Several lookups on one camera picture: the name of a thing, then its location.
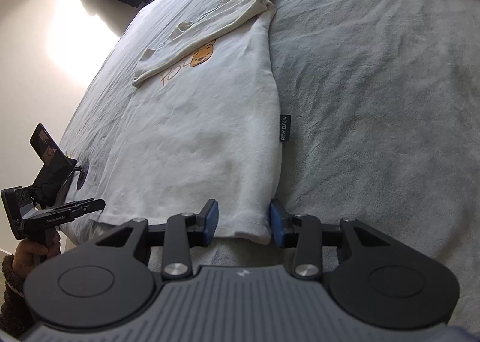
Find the person's left forearm sleeve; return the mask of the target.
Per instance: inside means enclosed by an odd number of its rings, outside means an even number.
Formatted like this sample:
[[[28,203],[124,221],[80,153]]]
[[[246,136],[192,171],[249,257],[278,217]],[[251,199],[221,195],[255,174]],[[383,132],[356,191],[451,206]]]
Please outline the person's left forearm sleeve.
[[[1,306],[1,329],[20,338],[35,325],[35,321],[24,299],[24,278],[13,270],[13,261],[14,256],[7,255],[1,266],[6,283],[4,302]]]

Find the person's left hand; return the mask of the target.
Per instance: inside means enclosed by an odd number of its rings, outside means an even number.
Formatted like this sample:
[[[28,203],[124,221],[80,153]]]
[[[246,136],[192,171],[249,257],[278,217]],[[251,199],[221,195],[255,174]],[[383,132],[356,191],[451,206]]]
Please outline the person's left hand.
[[[46,247],[25,239],[18,244],[14,255],[12,269],[22,279],[25,279],[35,267],[35,258],[46,256],[47,259],[60,255],[60,236],[55,232],[52,246]]]

